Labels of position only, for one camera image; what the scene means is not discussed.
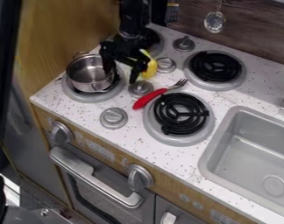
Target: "silver pot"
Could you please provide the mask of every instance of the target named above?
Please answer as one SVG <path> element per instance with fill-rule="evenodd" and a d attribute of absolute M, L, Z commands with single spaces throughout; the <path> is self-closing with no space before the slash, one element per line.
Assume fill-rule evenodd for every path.
<path fill-rule="evenodd" d="M 114 70 L 106 74 L 103 70 L 102 58 L 98 54 L 79 53 L 84 54 L 71 61 L 66 70 L 73 86 L 85 93 L 103 92 L 109 88 L 116 78 Z"/>

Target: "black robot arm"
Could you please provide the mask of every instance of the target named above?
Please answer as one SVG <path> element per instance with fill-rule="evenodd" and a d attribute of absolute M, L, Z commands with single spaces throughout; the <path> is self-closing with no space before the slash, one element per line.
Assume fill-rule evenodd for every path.
<path fill-rule="evenodd" d="M 149 3 L 147 0 L 120 0 L 120 26 L 118 34 L 110 40 L 101 42 L 99 54 L 103 58 L 103 69 L 109 73 L 116 69 L 115 60 L 130 67 L 130 84 L 134 83 L 139 74 L 147 70 L 150 58 L 140 49 L 148 49 L 160 42 L 153 36 L 153 31 L 146 28 L 149 24 Z"/>

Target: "fork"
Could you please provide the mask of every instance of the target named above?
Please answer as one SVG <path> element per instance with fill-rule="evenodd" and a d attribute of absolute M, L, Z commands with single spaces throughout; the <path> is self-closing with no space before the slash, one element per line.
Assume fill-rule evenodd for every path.
<path fill-rule="evenodd" d="M 173 86 L 171 87 L 164 87 L 164 88 L 159 88 L 157 90 L 152 91 L 149 94 L 146 94 L 139 98 L 134 105 L 132 106 L 133 109 L 142 109 L 150 100 L 152 100 L 154 97 L 157 97 L 158 95 L 163 95 L 166 93 L 168 90 L 176 89 L 176 88 L 181 88 L 186 85 L 188 80 L 186 79 L 180 79 L 178 82 L 176 82 Z"/>

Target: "speckled countertop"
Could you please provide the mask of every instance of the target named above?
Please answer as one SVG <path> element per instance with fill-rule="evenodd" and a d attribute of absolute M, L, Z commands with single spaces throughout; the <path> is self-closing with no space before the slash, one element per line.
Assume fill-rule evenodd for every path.
<path fill-rule="evenodd" d="M 195 50 L 192 52 L 177 52 L 173 49 L 172 43 L 175 39 L 182 38 L 183 33 L 155 24 L 152 24 L 152 28 L 160 32 L 166 41 L 164 51 L 159 57 L 169 57 L 175 60 L 178 66 L 172 73 L 157 74 L 152 78 L 151 82 L 156 88 L 173 85 L 180 78 L 184 78 L 182 66 L 185 59 L 192 53 L 202 50 L 219 50 L 231 53 L 245 63 L 247 69 L 246 80 L 242 86 L 234 90 L 218 93 L 210 92 L 195 87 L 190 83 L 183 89 L 186 92 L 198 95 L 212 107 L 216 117 L 214 132 L 227 111 L 237 105 L 256 109 L 259 112 L 284 120 L 284 117 L 278 115 L 279 105 L 284 98 L 283 65 L 192 36 L 190 37 L 195 41 Z M 128 67 L 122 66 L 122 68 L 128 75 Z M 112 100 L 97 104 L 80 103 L 70 100 L 62 92 L 58 78 L 33 95 L 31 102 L 116 146 L 121 151 L 143 160 L 157 169 L 161 169 L 185 185 L 196 189 L 198 192 L 217 200 L 254 221 L 284 224 L 283 216 L 241 197 L 202 176 L 198 170 L 197 163 L 214 132 L 209 138 L 197 145 L 189 147 L 165 145 L 147 134 L 142 123 L 142 110 L 134 111 L 131 109 L 135 99 L 128 94 L 127 87 Z M 105 129 L 99 123 L 99 115 L 105 109 L 111 107 L 122 108 L 128 113 L 129 122 L 122 129 Z"/>

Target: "sink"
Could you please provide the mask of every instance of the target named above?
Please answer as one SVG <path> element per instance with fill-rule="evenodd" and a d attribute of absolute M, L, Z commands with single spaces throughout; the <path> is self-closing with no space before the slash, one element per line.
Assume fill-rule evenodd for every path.
<path fill-rule="evenodd" d="M 201 174 L 284 216 L 284 122 L 229 110 L 199 160 Z"/>

